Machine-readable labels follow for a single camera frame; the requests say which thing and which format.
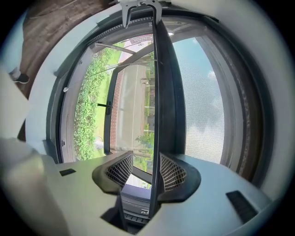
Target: lawn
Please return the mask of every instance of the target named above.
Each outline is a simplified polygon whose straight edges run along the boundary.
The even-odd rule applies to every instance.
[[[96,139],[103,138],[105,108],[97,106],[97,103],[106,103],[111,74],[101,72],[110,65],[118,63],[121,51],[110,48],[104,49],[99,58],[89,65],[78,96],[75,123],[74,143],[75,152],[79,160],[101,157],[103,150],[97,150],[94,146]]]

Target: shoe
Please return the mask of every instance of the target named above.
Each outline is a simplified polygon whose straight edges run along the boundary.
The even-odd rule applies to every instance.
[[[26,84],[27,82],[29,82],[29,80],[30,80],[30,78],[26,74],[21,74],[16,80],[14,80],[14,82]]]

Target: mesh screen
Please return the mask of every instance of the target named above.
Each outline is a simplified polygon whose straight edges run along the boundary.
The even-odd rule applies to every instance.
[[[209,64],[206,66],[210,69],[212,67],[206,55],[200,52],[194,54],[193,47],[200,47],[196,42],[192,44],[191,50],[185,50],[183,41],[176,42],[173,46],[185,97],[185,154],[220,163],[224,143],[224,111],[215,73],[213,69],[204,73],[206,60]]]
[[[118,163],[106,169],[105,174],[114,182],[120,185],[121,189],[126,184],[130,174],[132,173],[133,154],[120,160]]]
[[[160,173],[164,180],[165,191],[173,190],[186,179],[186,171],[177,163],[161,154]]]

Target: metal bracket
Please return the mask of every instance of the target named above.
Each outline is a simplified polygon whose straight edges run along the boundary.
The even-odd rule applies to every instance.
[[[158,24],[161,20],[162,5],[157,0],[123,0],[120,1],[120,4],[122,6],[123,26],[125,28],[127,28],[129,25],[131,18],[131,10],[141,5],[147,5],[153,8],[155,24]]]

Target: bush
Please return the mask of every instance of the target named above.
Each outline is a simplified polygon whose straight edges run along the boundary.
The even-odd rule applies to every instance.
[[[111,54],[112,50],[106,48],[99,58],[92,61],[81,85],[74,122],[75,151],[79,160],[94,157],[95,113],[98,108],[97,96],[100,92],[101,82],[109,77],[106,71],[99,72],[107,69]]]

